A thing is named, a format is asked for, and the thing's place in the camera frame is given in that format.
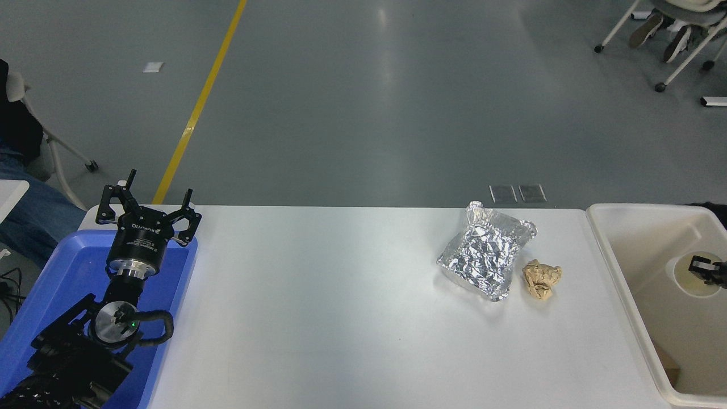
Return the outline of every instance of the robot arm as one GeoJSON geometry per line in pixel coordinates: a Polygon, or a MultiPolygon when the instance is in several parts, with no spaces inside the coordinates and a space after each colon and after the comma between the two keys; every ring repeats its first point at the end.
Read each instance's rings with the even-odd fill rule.
{"type": "Polygon", "coordinates": [[[159,273],[170,239],[188,245],[201,215],[190,203],[187,190],[182,207],[166,214],[139,206],[130,188],[136,170],[126,181],[104,188],[96,222],[116,223],[118,230],[106,259],[111,282],[101,302],[89,294],[43,329],[31,346],[37,351],[28,361],[33,373],[0,398],[0,409],[100,409],[133,369],[126,357],[137,346],[166,342],[174,332],[168,311],[138,311],[148,277],[159,273]],[[124,214],[116,218],[111,200],[118,199],[124,214]],[[185,219],[189,227],[175,232],[185,219]],[[140,324],[161,320],[164,334],[143,338],[140,324]]]}

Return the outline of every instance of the yellow floor line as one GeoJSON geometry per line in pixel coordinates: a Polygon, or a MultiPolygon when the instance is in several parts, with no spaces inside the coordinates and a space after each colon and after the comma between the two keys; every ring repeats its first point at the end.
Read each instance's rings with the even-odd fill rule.
{"type": "Polygon", "coordinates": [[[202,92],[199,94],[199,98],[197,98],[197,104],[194,105],[192,115],[189,117],[189,121],[187,121],[187,126],[182,133],[180,142],[177,144],[177,148],[174,150],[172,159],[166,167],[166,172],[164,172],[164,176],[161,178],[159,187],[156,189],[154,199],[151,201],[153,205],[160,205],[164,201],[164,197],[169,190],[169,186],[172,184],[174,174],[177,172],[177,168],[180,165],[184,151],[187,149],[189,140],[192,138],[192,132],[194,132],[194,128],[197,126],[197,120],[199,120],[199,116],[202,114],[202,110],[204,109],[204,104],[207,102],[207,97],[209,97],[209,92],[212,90],[214,80],[217,79],[217,73],[220,72],[220,66],[222,66],[225,54],[227,54],[227,50],[230,47],[230,42],[235,35],[235,30],[240,22],[240,16],[242,16],[242,11],[245,9],[246,3],[247,0],[240,0],[240,4],[237,6],[235,15],[232,17],[232,21],[230,22],[228,32],[225,34],[225,39],[222,40],[220,51],[217,52],[217,58],[214,59],[214,64],[212,64],[212,70],[209,71],[207,81],[204,83],[204,88],[202,88],[202,92]]]}

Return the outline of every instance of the white plastic bin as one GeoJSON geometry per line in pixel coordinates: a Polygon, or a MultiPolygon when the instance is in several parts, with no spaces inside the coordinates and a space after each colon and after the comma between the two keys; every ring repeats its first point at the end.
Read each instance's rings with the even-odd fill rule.
{"type": "Polygon", "coordinates": [[[594,204],[587,214],[660,392],[674,405],[727,408],[727,290],[695,296],[673,272],[691,252],[727,259],[727,231],[693,206],[594,204]],[[649,337],[680,366],[675,388],[649,337]]]}

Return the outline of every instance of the foil container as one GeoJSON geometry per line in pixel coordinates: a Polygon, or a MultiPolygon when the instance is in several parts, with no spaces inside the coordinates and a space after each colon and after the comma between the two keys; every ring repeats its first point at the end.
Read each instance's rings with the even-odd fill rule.
{"type": "Polygon", "coordinates": [[[501,301],[510,292],[518,251],[536,234],[529,221],[470,202],[463,232],[449,242],[437,263],[457,284],[479,290],[490,301],[501,301]]]}

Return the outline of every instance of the crumpled brown paper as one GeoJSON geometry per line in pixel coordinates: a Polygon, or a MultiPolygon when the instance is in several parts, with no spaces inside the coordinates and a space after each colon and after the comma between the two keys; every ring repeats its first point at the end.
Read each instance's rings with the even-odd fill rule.
{"type": "Polygon", "coordinates": [[[541,264],[536,259],[523,267],[523,275],[530,295],[545,301],[553,295],[551,287],[561,280],[563,269],[560,266],[552,267],[541,264]]]}

